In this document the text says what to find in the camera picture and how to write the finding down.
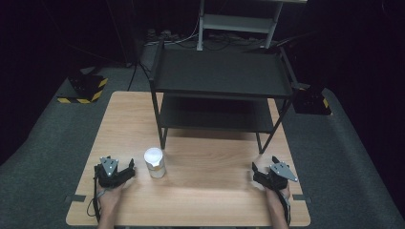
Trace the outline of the black metal two-tier shelf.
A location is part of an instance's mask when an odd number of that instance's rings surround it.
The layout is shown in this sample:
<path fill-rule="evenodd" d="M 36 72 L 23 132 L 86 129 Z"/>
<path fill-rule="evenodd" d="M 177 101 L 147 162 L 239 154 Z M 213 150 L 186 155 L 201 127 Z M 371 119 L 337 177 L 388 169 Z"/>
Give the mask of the black metal two-tier shelf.
<path fill-rule="evenodd" d="M 244 132 L 267 135 L 261 154 L 299 91 L 284 48 L 185 51 L 159 42 L 148 81 L 161 147 L 170 129 Z"/>

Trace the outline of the person's right hand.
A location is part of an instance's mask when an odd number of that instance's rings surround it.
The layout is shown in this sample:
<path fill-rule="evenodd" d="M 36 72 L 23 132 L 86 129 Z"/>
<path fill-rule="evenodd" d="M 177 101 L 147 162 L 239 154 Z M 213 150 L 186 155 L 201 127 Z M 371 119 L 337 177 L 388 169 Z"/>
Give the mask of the person's right hand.
<path fill-rule="evenodd" d="M 283 202 L 281 201 L 281 198 L 278 196 L 277 192 L 267 187 L 265 188 L 265 190 L 268 206 L 273 208 L 280 207 Z M 284 199 L 289 199 L 290 198 L 289 186 L 287 186 L 285 189 L 281 189 L 280 194 L 283 196 Z"/>

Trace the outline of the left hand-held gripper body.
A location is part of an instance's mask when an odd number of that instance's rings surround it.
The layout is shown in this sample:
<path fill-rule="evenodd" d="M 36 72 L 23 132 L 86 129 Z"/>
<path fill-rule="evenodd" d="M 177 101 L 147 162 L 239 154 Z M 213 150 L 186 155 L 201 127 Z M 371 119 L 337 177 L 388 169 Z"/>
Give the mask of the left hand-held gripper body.
<path fill-rule="evenodd" d="M 136 171 L 131 173 L 128 167 L 122 171 L 118 171 L 117 159 L 100 158 L 100 163 L 95 167 L 95 175 L 98 183 L 105 188 L 116 188 L 120 184 L 125 183 L 130 178 L 134 177 Z"/>

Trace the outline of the white cup with lid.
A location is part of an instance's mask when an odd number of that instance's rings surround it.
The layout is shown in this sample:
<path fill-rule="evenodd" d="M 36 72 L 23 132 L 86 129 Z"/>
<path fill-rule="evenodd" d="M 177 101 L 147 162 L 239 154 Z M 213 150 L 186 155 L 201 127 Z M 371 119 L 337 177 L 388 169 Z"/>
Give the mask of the white cup with lid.
<path fill-rule="evenodd" d="M 164 157 L 160 148 L 149 148 L 144 153 L 144 161 L 151 177 L 162 178 L 165 175 Z"/>

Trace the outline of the white metal rack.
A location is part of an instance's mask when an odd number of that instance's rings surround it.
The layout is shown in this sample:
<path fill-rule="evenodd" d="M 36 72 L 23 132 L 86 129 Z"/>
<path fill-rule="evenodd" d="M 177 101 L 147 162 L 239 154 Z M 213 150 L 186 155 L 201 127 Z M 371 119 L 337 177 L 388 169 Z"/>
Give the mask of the white metal rack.
<path fill-rule="evenodd" d="M 205 0 L 200 0 L 199 34 L 197 50 L 203 50 L 203 31 L 205 29 L 217 31 L 256 32 L 266 35 L 264 47 L 268 49 L 275 33 L 282 8 L 285 3 L 306 4 L 308 0 L 266 0 L 276 4 L 270 18 L 243 17 L 222 14 L 205 13 Z"/>

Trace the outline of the black stand leg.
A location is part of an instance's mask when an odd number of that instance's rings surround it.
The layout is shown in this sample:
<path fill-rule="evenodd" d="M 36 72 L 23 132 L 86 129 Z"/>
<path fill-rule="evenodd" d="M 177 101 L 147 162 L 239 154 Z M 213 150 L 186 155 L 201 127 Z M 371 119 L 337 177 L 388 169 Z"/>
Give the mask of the black stand leg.
<path fill-rule="evenodd" d="M 142 80 L 141 77 L 143 76 L 142 68 L 140 66 L 140 62 L 138 61 L 134 65 L 134 70 L 132 76 L 130 77 L 129 85 L 127 87 L 128 92 L 136 92 L 141 89 Z"/>

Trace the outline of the black yellow striped block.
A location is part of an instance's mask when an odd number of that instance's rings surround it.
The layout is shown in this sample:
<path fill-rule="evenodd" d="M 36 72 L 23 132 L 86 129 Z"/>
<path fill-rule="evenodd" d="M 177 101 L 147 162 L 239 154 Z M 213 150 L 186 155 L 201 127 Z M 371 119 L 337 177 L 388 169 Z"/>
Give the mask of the black yellow striped block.
<path fill-rule="evenodd" d="M 108 79 L 101 75 L 78 74 L 70 76 L 56 94 L 60 103 L 90 104 L 96 102 L 104 90 Z"/>
<path fill-rule="evenodd" d="M 293 108 L 297 114 L 330 115 L 329 102 L 321 93 L 314 93 L 311 89 L 300 88 L 297 91 Z"/>

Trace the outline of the person's left hand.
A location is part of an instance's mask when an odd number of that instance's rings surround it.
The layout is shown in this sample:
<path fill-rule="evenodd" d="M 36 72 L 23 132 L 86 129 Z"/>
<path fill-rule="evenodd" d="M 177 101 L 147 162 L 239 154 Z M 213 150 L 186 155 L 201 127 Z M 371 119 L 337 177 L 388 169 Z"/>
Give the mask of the person's left hand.
<path fill-rule="evenodd" d="M 96 199 L 102 211 L 114 211 L 120 203 L 122 191 L 126 188 L 126 183 L 120 184 L 116 188 L 105 188 L 100 184 L 96 186 Z"/>

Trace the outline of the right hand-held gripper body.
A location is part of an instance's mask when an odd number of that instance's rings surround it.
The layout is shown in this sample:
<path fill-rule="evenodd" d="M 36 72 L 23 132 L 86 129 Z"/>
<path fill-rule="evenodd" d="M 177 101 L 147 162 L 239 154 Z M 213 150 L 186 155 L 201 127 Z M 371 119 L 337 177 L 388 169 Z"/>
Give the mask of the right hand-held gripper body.
<path fill-rule="evenodd" d="M 269 172 L 254 175 L 253 180 L 271 190 L 281 190 L 288 186 L 289 181 L 297 182 L 298 177 L 292 173 L 289 166 L 284 162 L 274 163 L 269 166 Z"/>

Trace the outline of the floor power strip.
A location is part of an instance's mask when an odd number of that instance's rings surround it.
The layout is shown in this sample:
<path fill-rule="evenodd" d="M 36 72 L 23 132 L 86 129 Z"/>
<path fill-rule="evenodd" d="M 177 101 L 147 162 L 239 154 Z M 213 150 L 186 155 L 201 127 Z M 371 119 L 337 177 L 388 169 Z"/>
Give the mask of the floor power strip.
<path fill-rule="evenodd" d="M 146 34 L 146 42 L 147 43 L 153 43 L 153 42 L 159 42 L 160 40 L 164 41 L 172 41 L 172 33 L 169 30 L 164 30 L 161 32 L 157 32 L 154 29 L 149 29 Z"/>

